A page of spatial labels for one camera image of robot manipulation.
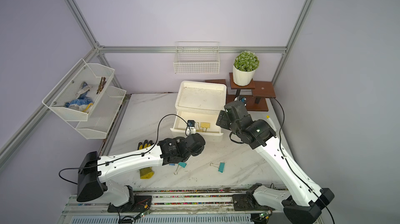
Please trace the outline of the white drawer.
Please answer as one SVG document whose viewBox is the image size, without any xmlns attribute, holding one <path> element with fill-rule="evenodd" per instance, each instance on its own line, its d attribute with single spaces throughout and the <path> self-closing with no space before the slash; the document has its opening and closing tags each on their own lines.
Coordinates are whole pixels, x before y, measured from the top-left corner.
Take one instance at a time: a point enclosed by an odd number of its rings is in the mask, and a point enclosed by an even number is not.
<svg viewBox="0 0 400 224">
<path fill-rule="evenodd" d="M 173 137 L 186 137 L 187 134 L 199 133 L 206 142 L 220 142 L 224 133 L 216 125 L 217 118 L 218 115 L 178 111 L 170 130 Z"/>
</svg>

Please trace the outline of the yellow binder clip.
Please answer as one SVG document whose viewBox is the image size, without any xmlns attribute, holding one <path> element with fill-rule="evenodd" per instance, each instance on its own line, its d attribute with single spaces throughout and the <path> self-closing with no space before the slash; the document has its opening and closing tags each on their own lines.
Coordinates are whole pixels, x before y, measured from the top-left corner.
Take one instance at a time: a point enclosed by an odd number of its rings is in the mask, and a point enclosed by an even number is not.
<svg viewBox="0 0 400 224">
<path fill-rule="evenodd" d="M 205 123 L 205 122 L 201 122 L 200 123 L 200 127 L 199 127 L 199 129 L 202 131 L 202 132 L 207 132 L 207 130 L 210 128 L 210 123 Z"/>
</svg>

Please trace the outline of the white plastic drawer unit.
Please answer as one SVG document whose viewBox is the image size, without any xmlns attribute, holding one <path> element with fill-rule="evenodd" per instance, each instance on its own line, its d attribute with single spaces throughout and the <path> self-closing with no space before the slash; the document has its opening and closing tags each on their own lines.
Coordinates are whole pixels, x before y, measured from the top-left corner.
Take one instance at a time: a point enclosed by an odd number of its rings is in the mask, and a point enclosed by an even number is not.
<svg viewBox="0 0 400 224">
<path fill-rule="evenodd" d="M 226 96 L 225 84 L 182 81 L 175 107 L 177 111 L 217 115 L 226 105 Z"/>
</svg>

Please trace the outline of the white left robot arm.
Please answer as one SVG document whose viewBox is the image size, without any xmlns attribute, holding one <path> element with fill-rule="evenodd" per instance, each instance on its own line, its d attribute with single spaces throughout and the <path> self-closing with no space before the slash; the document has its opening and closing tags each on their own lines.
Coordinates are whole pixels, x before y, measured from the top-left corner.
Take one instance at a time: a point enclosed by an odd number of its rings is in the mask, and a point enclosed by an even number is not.
<svg viewBox="0 0 400 224">
<path fill-rule="evenodd" d="M 205 147 L 204 138 L 198 134 L 187 137 L 166 138 L 149 148 L 116 156 L 99 156 L 88 153 L 78 169 L 77 202 L 97 199 L 121 207 L 134 204 L 133 190 L 113 179 L 140 169 L 178 164 L 191 156 L 198 156 Z"/>
</svg>

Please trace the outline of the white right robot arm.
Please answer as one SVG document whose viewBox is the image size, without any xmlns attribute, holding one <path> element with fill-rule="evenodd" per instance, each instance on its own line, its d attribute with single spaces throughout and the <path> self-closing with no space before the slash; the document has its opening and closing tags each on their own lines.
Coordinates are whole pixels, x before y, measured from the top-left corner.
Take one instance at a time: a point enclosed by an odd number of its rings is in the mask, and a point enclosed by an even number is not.
<svg viewBox="0 0 400 224">
<path fill-rule="evenodd" d="M 233 101 L 220 111 L 217 126 L 230 130 L 263 157 L 280 177 L 286 190 L 275 190 L 260 183 L 248 191 L 248 198 L 260 206 L 285 214 L 293 224 L 313 224 L 334 199 L 329 188 L 311 180 L 282 146 L 281 134 L 272 121 L 253 120 L 244 103 Z"/>
</svg>

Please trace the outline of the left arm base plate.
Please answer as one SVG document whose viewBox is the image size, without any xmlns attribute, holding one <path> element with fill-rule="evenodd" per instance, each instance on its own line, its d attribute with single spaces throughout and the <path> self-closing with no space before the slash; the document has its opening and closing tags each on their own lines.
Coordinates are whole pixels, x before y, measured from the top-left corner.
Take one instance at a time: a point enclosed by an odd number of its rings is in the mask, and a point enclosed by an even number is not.
<svg viewBox="0 0 400 224">
<path fill-rule="evenodd" d="M 108 213 L 142 213 L 149 210 L 152 204 L 150 195 L 135 195 L 128 203 L 115 207 L 111 203 L 108 205 Z"/>
</svg>

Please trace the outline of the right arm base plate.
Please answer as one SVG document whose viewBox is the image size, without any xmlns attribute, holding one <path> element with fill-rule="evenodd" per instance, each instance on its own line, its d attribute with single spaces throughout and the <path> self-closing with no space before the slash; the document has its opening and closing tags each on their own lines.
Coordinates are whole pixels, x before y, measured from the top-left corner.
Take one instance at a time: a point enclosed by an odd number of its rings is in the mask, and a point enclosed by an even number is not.
<svg viewBox="0 0 400 224">
<path fill-rule="evenodd" d="M 234 194 L 232 196 L 233 207 L 235 211 L 250 211 L 250 210 L 274 210 L 269 206 L 259 205 L 255 198 L 253 197 L 253 193 L 256 189 L 262 186 L 261 183 L 255 183 L 246 191 L 245 194 Z"/>
</svg>

